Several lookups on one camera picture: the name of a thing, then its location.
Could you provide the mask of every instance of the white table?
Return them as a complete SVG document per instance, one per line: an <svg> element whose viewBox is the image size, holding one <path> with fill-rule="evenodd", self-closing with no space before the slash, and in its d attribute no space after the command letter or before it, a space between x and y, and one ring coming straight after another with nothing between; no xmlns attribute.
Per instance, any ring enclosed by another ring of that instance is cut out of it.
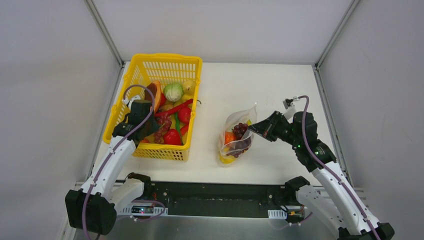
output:
<svg viewBox="0 0 424 240"><path fill-rule="evenodd" d="M127 62L124 74L130 62ZM117 91L119 94L122 79ZM130 157L118 179L135 172L153 181L282 185L304 176L312 185L320 183L297 160L291 146L278 140L268 142L255 136L252 147L234 163L223 166L218 160L217 141L228 115L257 103L257 120L274 110L284 111L282 101L308 95L308 112L318 123L318 137L334 150L319 90L310 65L203 63L190 155L187 162ZM305 101L295 102L303 111ZM101 142L95 167L108 144Z"/></svg>

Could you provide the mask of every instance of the basket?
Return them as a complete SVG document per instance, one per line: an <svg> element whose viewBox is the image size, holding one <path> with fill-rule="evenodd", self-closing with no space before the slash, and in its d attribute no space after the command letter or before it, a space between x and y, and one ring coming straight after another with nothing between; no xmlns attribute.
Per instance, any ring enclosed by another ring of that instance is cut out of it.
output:
<svg viewBox="0 0 424 240"><path fill-rule="evenodd" d="M169 145L155 143L141 143L138 145L134 157L169 159L187 161L189 159L190 143L193 134L193 124L196 116L196 101L199 94L200 75L202 71L202 59L196 56L183 56L170 53L156 54L136 54L132 57L127 73L123 78L122 89L115 105L110 110L110 117L106 129L103 133L103 141L107 144L111 142L114 127L124 120L124 116L130 112L129 108L122 102L124 91L131 85L149 85L152 81L158 80L161 90L171 83L184 83L192 79L196 82L194 98L191 109L191 118L188 126L187 141L184 145ZM140 95L144 98L144 91L139 87L131 88L125 98Z"/></svg>

